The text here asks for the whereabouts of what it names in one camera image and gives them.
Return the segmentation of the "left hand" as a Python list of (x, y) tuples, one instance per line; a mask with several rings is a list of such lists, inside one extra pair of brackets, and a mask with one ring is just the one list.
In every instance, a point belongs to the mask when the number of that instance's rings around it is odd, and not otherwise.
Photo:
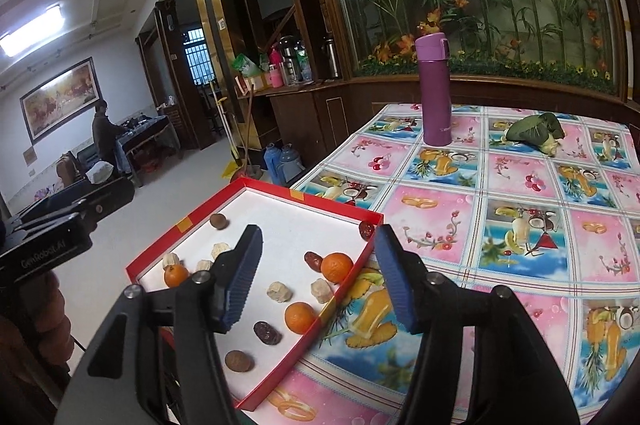
[(20, 295), (36, 332), (40, 355), (48, 364), (67, 367), (75, 343), (58, 277), (49, 271), (25, 284)]

